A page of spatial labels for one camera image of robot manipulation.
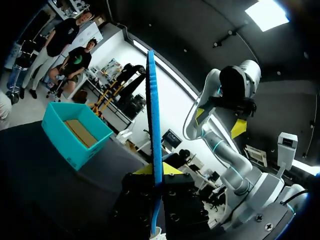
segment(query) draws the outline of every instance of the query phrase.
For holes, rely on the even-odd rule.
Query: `black table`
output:
[[[103,239],[122,178],[144,166],[110,139],[76,172],[52,145],[41,121],[0,131],[0,148],[0,211],[7,219],[1,228],[11,234],[24,229],[40,239],[61,234]],[[159,217],[164,228],[163,212]]]

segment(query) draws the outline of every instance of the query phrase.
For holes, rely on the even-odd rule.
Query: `black t-shirt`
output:
[[[74,18],[68,18],[54,27],[55,34],[46,47],[50,57],[60,55],[67,44],[72,44],[79,33],[79,26]]]
[[[85,52],[85,48],[82,46],[70,51],[69,57],[66,68],[73,72],[76,72],[81,68],[87,69],[91,61],[90,52]]]

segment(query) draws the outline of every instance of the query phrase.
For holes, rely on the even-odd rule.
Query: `blue strip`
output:
[[[230,168],[231,168],[233,171],[235,171],[235,173],[238,174],[239,177],[240,177],[242,180],[244,179],[244,178],[240,175],[240,173],[239,173],[233,166],[230,165]]]
[[[215,146],[214,146],[214,148],[213,148],[213,152],[215,152],[215,150],[216,150],[216,148],[219,146],[219,144],[221,143],[221,142],[223,142],[224,140],[221,140],[220,142],[218,142]]]
[[[295,210],[293,209],[292,206],[290,206],[288,203],[287,203],[286,205],[288,206],[288,208],[289,208],[293,213],[295,212]]]
[[[149,68],[149,76],[146,78],[150,84],[150,102],[151,102],[151,122],[152,122],[152,153],[153,153],[153,173],[154,186],[159,188],[162,183],[163,164],[161,152],[161,130],[160,130],[160,109],[159,96],[156,76],[155,54],[152,50],[147,53],[147,67]],[[151,232],[156,233],[157,217],[160,210],[161,196],[155,200],[154,212],[151,221]]]

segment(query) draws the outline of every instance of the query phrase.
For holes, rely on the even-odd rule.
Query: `white device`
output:
[[[298,147],[298,136],[282,132],[278,137],[278,166],[290,170]]]

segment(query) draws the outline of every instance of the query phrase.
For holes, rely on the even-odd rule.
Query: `white wall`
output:
[[[112,58],[115,58],[123,66],[128,63],[132,65],[146,65],[146,56],[125,41],[122,41],[114,47],[112,51],[108,51],[107,54],[103,53],[100,49],[98,49],[97,52],[100,54],[99,59],[101,61],[97,64],[99,67],[105,66]],[[201,169],[202,172],[205,172],[207,169],[212,169],[221,175],[226,169],[214,157],[205,142],[200,139],[188,141],[183,137],[183,124],[190,107],[194,103],[193,100],[159,67],[156,67],[156,77],[158,83],[161,134],[163,135],[168,129],[171,129],[183,140],[175,151],[179,152],[180,149],[188,149],[191,153],[196,154],[197,158],[204,163],[204,167]],[[146,96],[145,81],[143,81],[133,93],[133,95],[136,94]],[[133,134],[131,141],[138,147],[142,146],[144,143],[143,140],[148,137],[148,135],[143,132],[144,129],[148,129],[146,110],[135,118],[135,124],[132,129]],[[148,152],[148,149],[150,149],[150,147],[146,147],[143,150]]]

